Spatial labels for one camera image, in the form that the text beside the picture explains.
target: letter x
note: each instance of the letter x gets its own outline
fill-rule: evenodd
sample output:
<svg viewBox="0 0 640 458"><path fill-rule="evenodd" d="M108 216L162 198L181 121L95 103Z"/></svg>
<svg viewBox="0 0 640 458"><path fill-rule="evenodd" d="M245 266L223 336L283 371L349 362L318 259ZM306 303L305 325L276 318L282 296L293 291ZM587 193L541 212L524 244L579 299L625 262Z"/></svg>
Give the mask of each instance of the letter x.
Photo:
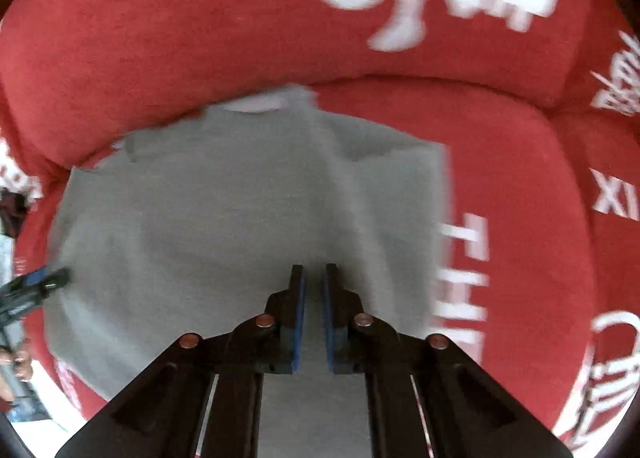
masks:
<svg viewBox="0 0 640 458"><path fill-rule="evenodd" d="M593 209L603 214L609 214L609 209L613 208L613 212L615 212L618 216L626 218L625 210L618 200L618 191L620 190L620 184L622 184L622 180L620 180L620 178L616 178L615 176L611 176L609 179L607 179L606 176L604 176L600 171L596 171L595 169L591 169L591 173L593 174L593 177L596 179L598 187L600 188L600 196L598 196L597 202L594 203Z"/></svg>

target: gray fabric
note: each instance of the gray fabric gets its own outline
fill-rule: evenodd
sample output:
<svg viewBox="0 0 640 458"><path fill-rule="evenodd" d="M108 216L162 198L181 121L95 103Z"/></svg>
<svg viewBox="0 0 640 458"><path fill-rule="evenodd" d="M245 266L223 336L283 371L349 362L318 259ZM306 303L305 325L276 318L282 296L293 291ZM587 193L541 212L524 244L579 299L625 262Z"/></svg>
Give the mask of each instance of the gray fabric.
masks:
<svg viewBox="0 0 640 458"><path fill-rule="evenodd" d="M279 95L277 111L221 104L139 131L99 170L73 172L50 239L52 266L73 281L47 305L49 346L111 398L180 334L228 332L263 311L304 264L302 371L266 377L260 456L370 456L364 381L326 370L321 270L339 264L368 311L424 336L446 156L317 110L303 88Z"/></svg>

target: screw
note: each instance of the screw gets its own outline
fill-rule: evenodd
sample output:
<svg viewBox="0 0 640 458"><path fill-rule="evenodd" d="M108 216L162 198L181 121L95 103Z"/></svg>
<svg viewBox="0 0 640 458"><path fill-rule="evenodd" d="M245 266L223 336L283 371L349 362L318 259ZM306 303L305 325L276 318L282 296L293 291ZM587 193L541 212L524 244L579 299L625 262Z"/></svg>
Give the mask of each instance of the screw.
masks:
<svg viewBox="0 0 640 458"><path fill-rule="evenodd" d="M429 335L429 346L435 350L444 350L449 346L449 339L441 333Z"/></svg>
<svg viewBox="0 0 640 458"><path fill-rule="evenodd" d="M185 350L191 350L200 344L200 337L195 333L185 333L180 337L180 346Z"/></svg>
<svg viewBox="0 0 640 458"><path fill-rule="evenodd" d="M259 328L271 328L275 324L275 322L275 317L268 313L260 314L255 318L255 323Z"/></svg>
<svg viewBox="0 0 640 458"><path fill-rule="evenodd" d="M371 326L373 324L373 316L368 313L362 312L357 314L357 316L353 318L353 321L361 328L366 328L367 326Z"/></svg>

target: gray cloth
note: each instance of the gray cloth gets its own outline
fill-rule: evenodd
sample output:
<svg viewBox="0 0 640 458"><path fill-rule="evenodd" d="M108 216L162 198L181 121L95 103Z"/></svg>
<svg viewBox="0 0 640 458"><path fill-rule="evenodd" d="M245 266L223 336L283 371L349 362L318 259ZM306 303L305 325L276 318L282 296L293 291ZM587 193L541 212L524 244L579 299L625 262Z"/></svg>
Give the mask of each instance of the gray cloth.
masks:
<svg viewBox="0 0 640 458"><path fill-rule="evenodd" d="M182 333L217 335L261 313L304 264L302 370L266 377L260 456L370 456L364 380L326 369L321 271L337 263L366 310L424 336L445 250L446 154L318 110L304 88L275 95L278 110L210 106L73 171L50 238L52 267L70 266L73 281L47 304L49 347L111 398Z"/></svg>

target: copper rivet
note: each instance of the copper rivet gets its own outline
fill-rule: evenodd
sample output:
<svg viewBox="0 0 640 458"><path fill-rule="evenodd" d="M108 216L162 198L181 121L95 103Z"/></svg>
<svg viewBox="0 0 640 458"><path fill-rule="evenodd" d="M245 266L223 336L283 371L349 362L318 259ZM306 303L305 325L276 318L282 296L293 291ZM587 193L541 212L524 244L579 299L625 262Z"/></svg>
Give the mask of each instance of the copper rivet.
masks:
<svg viewBox="0 0 640 458"><path fill-rule="evenodd" d="M259 328L271 328L275 324L275 322L275 317L268 313L260 314L255 318L255 323Z"/></svg>
<svg viewBox="0 0 640 458"><path fill-rule="evenodd" d="M360 327L366 328L373 324L373 316L368 313L359 313L353 318L353 321Z"/></svg>
<svg viewBox="0 0 640 458"><path fill-rule="evenodd" d="M182 337L180 337L180 346L185 350L191 350L195 348L198 344L200 344L200 337L198 337L195 333L185 333Z"/></svg>
<svg viewBox="0 0 640 458"><path fill-rule="evenodd" d="M429 335L429 346L435 350L444 350L449 346L449 339L440 333Z"/></svg>

